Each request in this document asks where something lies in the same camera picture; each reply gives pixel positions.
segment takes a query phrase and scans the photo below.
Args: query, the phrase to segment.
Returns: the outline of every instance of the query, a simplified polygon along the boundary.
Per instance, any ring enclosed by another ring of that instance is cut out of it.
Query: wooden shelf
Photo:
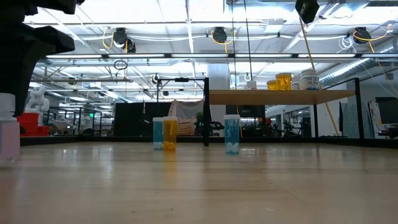
[[[354,90],[210,90],[210,104],[315,105],[354,95]]]

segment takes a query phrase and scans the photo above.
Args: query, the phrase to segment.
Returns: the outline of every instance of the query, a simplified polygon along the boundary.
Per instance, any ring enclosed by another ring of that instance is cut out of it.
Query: floor
[[[0,223],[397,223],[398,151],[315,144],[23,147]]]

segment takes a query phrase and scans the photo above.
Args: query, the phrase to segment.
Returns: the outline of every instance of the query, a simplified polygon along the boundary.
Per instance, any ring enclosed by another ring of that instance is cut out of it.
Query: pink box
[[[20,148],[19,123],[16,121],[0,123],[0,158],[17,158]]]

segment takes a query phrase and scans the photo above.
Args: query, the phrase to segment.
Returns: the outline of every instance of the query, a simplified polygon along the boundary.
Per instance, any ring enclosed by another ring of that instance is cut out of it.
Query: yellow jar
[[[175,151],[177,148],[177,117],[164,117],[163,150]]]
[[[276,80],[269,80],[267,82],[268,90],[278,90],[278,86],[276,85]]]
[[[291,90],[292,89],[292,74],[279,73],[276,76],[276,84],[278,90]]]

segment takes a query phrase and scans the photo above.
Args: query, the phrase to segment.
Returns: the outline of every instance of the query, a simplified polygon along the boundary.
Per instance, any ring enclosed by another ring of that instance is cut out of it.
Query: blue container
[[[154,118],[154,150],[163,150],[163,118]]]
[[[224,116],[224,138],[225,138],[225,152],[239,153],[239,123],[241,117],[239,115],[225,115]]]

